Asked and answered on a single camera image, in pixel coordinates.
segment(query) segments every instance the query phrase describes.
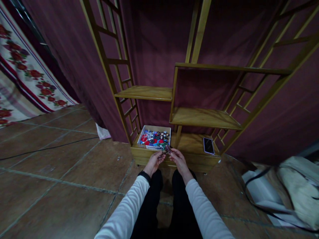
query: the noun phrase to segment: person's right hand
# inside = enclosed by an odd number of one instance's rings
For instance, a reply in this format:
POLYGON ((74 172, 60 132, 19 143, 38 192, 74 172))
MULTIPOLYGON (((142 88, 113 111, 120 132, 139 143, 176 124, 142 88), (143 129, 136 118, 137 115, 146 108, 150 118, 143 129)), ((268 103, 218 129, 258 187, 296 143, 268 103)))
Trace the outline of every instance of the person's right hand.
POLYGON ((183 177, 185 185, 193 179, 193 175, 187 167, 184 155, 177 149, 172 148, 172 152, 170 153, 169 159, 176 163, 177 170, 183 177))

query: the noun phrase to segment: tiled floor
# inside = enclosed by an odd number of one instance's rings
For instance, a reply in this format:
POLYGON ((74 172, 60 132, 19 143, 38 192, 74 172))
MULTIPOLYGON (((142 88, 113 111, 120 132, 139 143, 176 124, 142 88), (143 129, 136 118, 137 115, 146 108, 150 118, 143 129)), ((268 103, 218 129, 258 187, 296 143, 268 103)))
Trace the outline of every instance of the tiled floor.
MULTIPOLYGON (((96 137, 81 105, 0 129, 1 158, 96 137)), ((0 237, 93 238, 142 170, 128 144, 91 139, 0 161, 0 237)), ((172 169, 161 169, 164 188, 159 228, 170 224, 172 169)), ((272 226, 242 193, 244 166, 224 158, 198 182, 235 238, 313 238, 272 226)))

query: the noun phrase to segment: smartphone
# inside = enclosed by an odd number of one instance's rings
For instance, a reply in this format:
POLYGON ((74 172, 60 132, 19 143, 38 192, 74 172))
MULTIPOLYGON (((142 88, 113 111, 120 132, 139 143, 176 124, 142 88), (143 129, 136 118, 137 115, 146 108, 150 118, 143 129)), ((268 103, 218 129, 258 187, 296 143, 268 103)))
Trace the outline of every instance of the smartphone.
POLYGON ((208 138, 204 138, 204 152, 214 155, 213 141, 208 138))

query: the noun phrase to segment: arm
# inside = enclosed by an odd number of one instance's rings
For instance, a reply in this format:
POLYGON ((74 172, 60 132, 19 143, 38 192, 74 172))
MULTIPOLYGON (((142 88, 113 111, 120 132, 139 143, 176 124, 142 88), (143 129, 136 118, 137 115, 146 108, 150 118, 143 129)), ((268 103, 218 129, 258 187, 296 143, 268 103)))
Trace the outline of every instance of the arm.
POLYGON ((186 192, 203 238, 234 238, 195 179, 187 183, 186 192))
POLYGON ((170 160, 175 162, 177 169, 186 185, 186 192, 192 205, 199 230, 203 238, 229 239, 234 238, 212 203, 189 171, 185 158, 177 149, 171 149, 170 160))
MULTIPOLYGON (((163 162, 165 155, 158 159, 161 151, 153 154, 144 168, 144 172, 151 178, 153 173, 163 162)), ((143 204, 145 195, 150 188, 150 183, 146 177, 140 175, 134 184, 117 206, 111 217, 107 220, 100 231, 95 235, 95 239, 104 238, 130 238, 140 208, 143 204)))

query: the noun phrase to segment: grout line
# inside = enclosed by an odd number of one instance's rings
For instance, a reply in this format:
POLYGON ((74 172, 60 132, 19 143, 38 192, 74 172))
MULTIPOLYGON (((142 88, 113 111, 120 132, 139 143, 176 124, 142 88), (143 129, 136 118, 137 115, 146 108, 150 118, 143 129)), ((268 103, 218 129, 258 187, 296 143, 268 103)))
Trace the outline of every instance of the grout line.
MULTIPOLYGON (((69 114, 69 113, 71 113, 71 112, 73 112, 73 110, 70 110, 70 112, 68 112, 68 113, 66 113, 66 114, 64 114, 64 115, 61 115, 61 116, 59 116, 59 117, 57 117, 57 118, 55 118, 55 119, 53 119, 53 120, 56 120, 56 119, 58 119, 58 118, 60 118, 60 117, 62 117, 62 116, 65 116, 65 115, 67 115, 67 114, 69 114)), ((20 136, 20 135, 22 135, 22 134, 24 134, 24 133, 26 133, 26 132, 28 132, 28 131, 30 131, 30 130, 33 130, 33 129, 35 129, 35 128, 38 128, 38 127, 40 126, 39 124, 30 124, 30 123, 25 123, 25 122, 23 122, 23 121, 20 121, 19 123, 28 124, 28 125, 36 125, 37 127, 34 127, 34 128, 29 129, 29 130, 27 130, 27 131, 24 131, 23 133, 18 134, 18 135, 16 135, 16 136, 12 137, 12 138, 6 139, 6 140, 2 141, 1 143, 6 142, 6 141, 8 141, 8 140, 10 140, 10 139, 13 139, 13 138, 15 138, 15 137, 17 137, 17 136, 20 136)))
POLYGON ((64 115, 61 115, 61 116, 59 116, 59 117, 57 117, 57 118, 54 118, 54 119, 52 119, 52 120, 49 120, 49 121, 47 121, 47 122, 44 122, 43 124, 49 123, 49 122, 51 122, 51 121, 53 121, 53 120, 57 120, 57 119, 59 119, 59 118, 65 116, 65 115, 68 115, 68 114, 70 114, 70 113, 72 113, 72 112, 74 112, 74 110, 70 110, 70 112, 65 113, 64 115))
POLYGON ((7 227, 7 229, 5 229, 5 230, 0 234, 0 238, 3 237, 3 235, 4 235, 7 231, 9 231, 28 211, 30 211, 31 208, 33 208, 33 206, 38 203, 38 201, 40 201, 45 195, 47 195, 47 193, 48 193, 55 185, 57 185, 57 183, 53 184, 49 189, 47 189, 37 200, 35 200, 35 201, 31 204, 31 206, 30 206, 27 210, 24 211, 24 213, 22 213, 13 223, 11 223, 11 224, 7 227))
POLYGON ((82 108, 79 108, 79 109, 74 109, 74 110, 81 110, 81 111, 87 111, 87 110, 82 110, 82 108))
MULTIPOLYGON (((232 169, 233 169, 233 171, 234 171, 234 173, 235 173, 235 175, 236 175, 236 178, 237 178, 238 182, 239 182, 240 185, 242 186, 241 191, 242 191, 242 193, 244 193, 244 192, 243 192, 243 191, 244 191, 244 185, 243 185, 243 183, 242 183, 242 181, 241 181, 241 178, 238 176, 238 173, 237 173, 237 171, 235 170, 232 161, 229 159, 229 156, 226 155, 226 157, 227 157, 228 161, 230 162, 230 165, 231 165, 231 167, 232 167, 232 169)), ((253 209, 254 209, 255 213, 257 214, 259 221, 262 222, 262 219, 261 219, 261 216, 260 216, 259 213, 258 213, 258 210, 257 210, 255 207, 253 207, 253 209)))
MULTIPOLYGON (((59 179, 60 181, 62 181, 61 179, 67 174, 69 173, 83 158, 85 158, 85 156, 91 152, 91 150, 93 150, 99 143, 101 142, 101 140, 99 142, 97 142, 86 154, 84 154, 81 159, 79 161, 77 161, 65 174, 63 174, 63 176, 59 179)), ((9 231, 35 204, 37 204, 38 201, 40 201, 55 185, 57 185, 58 182, 56 182, 54 185, 52 185, 41 197, 39 197, 24 213, 22 213, 10 226, 7 227, 7 229, 0 234, 0 238, 7 232, 9 231)))
POLYGON ((121 182, 121 184, 120 184, 120 186, 119 186, 119 188, 118 188, 118 190, 117 190, 117 192, 116 192, 116 194, 115 194, 115 196, 114 196, 114 198, 113 198, 113 200, 112 200, 112 202, 111 202, 111 204, 110 204, 108 210, 106 211, 106 214, 104 215, 104 217, 103 217, 103 219, 102 219, 102 221, 101 221, 101 223, 100 223, 100 228, 99 228, 99 230, 100 230, 101 227, 103 226, 103 222, 105 221, 105 219, 106 219, 106 217, 107 217, 107 215, 108 215, 108 213, 109 213, 111 207, 113 206, 113 203, 114 203, 114 201, 115 201, 115 199, 116 199, 116 197, 117 197, 117 194, 119 193, 119 190, 120 190, 120 188, 122 187, 122 185, 123 185, 123 183, 124 183, 124 181, 125 181, 125 179, 126 179, 126 176, 127 176, 128 172, 129 172, 129 170, 131 169, 131 166, 132 166, 133 162, 134 162, 134 159, 132 159, 129 168, 126 170, 125 176, 124 176, 124 178, 122 179, 122 182, 121 182))
MULTIPOLYGON (((50 144, 52 144, 53 142, 56 142, 57 140, 60 140, 62 139, 64 136, 66 136, 68 133, 70 133, 71 131, 68 131, 67 133, 59 136, 58 138, 56 138, 55 140, 53 140, 52 142, 48 143, 47 145, 43 146, 42 148, 40 148, 39 150, 41 149, 44 149, 46 147, 48 147, 50 144)), ((30 155, 28 155, 27 157, 23 158, 22 160, 20 160, 18 163, 15 163, 14 165, 10 166, 9 169, 13 168, 14 166, 18 165, 19 163, 22 163, 23 161, 27 160, 28 158, 30 158, 31 156, 33 156, 34 154, 36 154, 37 152, 34 152, 34 153, 31 153, 30 155)))
POLYGON ((22 133, 20 133, 20 134, 17 134, 16 136, 13 136, 13 137, 11 137, 11 138, 5 139, 4 141, 0 142, 0 144, 2 144, 3 142, 6 142, 6 141, 8 141, 8 140, 14 139, 14 138, 16 138, 16 137, 18 137, 18 136, 20 136, 20 135, 26 133, 26 132, 29 132, 29 131, 31 131, 31 130, 33 130, 33 129, 35 129, 35 128, 38 128, 38 127, 39 127, 39 125, 36 125, 36 127, 33 127, 33 128, 31 128, 31 129, 28 129, 27 131, 24 131, 24 132, 22 132, 22 133))
POLYGON ((62 180, 62 178, 64 178, 65 175, 67 175, 73 168, 75 168, 99 143, 101 143, 102 141, 98 141, 89 151, 87 151, 71 168, 69 168, 68 171, 66 171, 65 174, 62 175, 61 178, 59 178, 59 180, 62 180))
POLYGON ((20 175, 24 175, 24 176, 29 176, 29 177, 32 177, 32 178, 38 178, 38 179, 43 179, 43 180, 47 180, 47 181, 52 181, 52 182, 57 182, 57 183, 61 183, 61 184, 66 184, 66 185, 74 186, 74 187, 78 187, 78 188, 90 189, 90 190, 94 190, 94 191, 98 191, 98 192, 102 192, 102 193, 116 194, 116 192, 112 191, 112 190, 107 190, 107 189, 103 189, 103 188, 87 186, 87 185, 84 185, 84 184, 72 183, 72 182, 68 182, 68 181, 64 181, 64 180, 60 180, 60 179, 55 179, 55 178, 50 178, 50 177, 37 175, 37 174, 33 174, 33 173, 26 173, 26 172, 22 172, 22 171, 18 171, 18 170, 13 170, 13 169, 4 169, 4 171, 9 172, 9 173, 15 173, 15 174, 20 174, 20 175))
POLYGON ((159 204, 166 205, 166 206, 169 206, 169 207, 173 207, 173 204, 170 203, 170 202, 159 201, 159 204))
POLYGON ((33 124, 33 123, 23 123, 23 124, 37 125, 37 126, 42 126, 42 127, 47 127, 47 128, 54 128, 54 129, 61 129, 61 130, 67 130, 67 131, 73 131, 73 132, 79 132, 79 133, 87 133, 87 134, 97 135, 97 133, 82 132, 82 131, 78 131, 78 130, 74 130, 74 129, 64 129, 64 128, 58 128, 58 127, 47 126, 47 125, 38 125, 38 124, 33 124))
POLYGON ((302 230, 297 229, 297 228, 279 227, 279 226, 274 226, 273 224, 266 224, 266 223, 263 223, 263 222, 251 221, 249 219, 244 219, 244 218, 240 218, 240 217, 233 217, 233 216, 228 216, 228 215, 224 215, 224 214, 220 214, 220 217, 233 219, 235 221, 242 221, 242 222, 246 222, 246 223, 252 223, 252 224, 259 225, 259 226, 263 226, 264 228, 269 227, 269 228, 280 229, 280 230, 283 230, 283 231, 290 231, 290 232, 297 233, 297 234, 313 235, 310 232, 302 231, 302 230))
POLYGON ((269 235, 268 231, 266 230, 265 226, 263 226, 263 229, 264 229, 264 231, 265 231, 266 235, 268 236, 268 238, 269 238, 269 239, 271 239, 271 237, 270 237, 270 235, 269 235))
MULTIPOLYGON (((61 135, 61 136, 59 136, 58 138, 56 138, 56 139, 53 140, 52 142, 50 142, 50 143, 48 143, 47 145, 41 147, 39 150, 44 149, 44 148, 48 147, 50 144, 52 144, 53 142, 56 142, 57 140, 62 139, 62 138, 63 138, 64 136, 66 136, 68 133, 69 133, 69 132, 67 132, 67 133, 65 133, 65 134, 63 134, 63 135, 61 135)), ((22 163, 23 161, 27 160, 27 159, 30 158, 31 156, 35 155, 37 152, 33 152, 33 153, 31 153, 30 155, 24 157, 24 158, 21 159, 19 162, 17 162, 17 163, 15 163, 14 165, 10 166, 8 169, 11 169, 11 168, 13 168, 14 166, 18 165, 19 163, 22 163)))

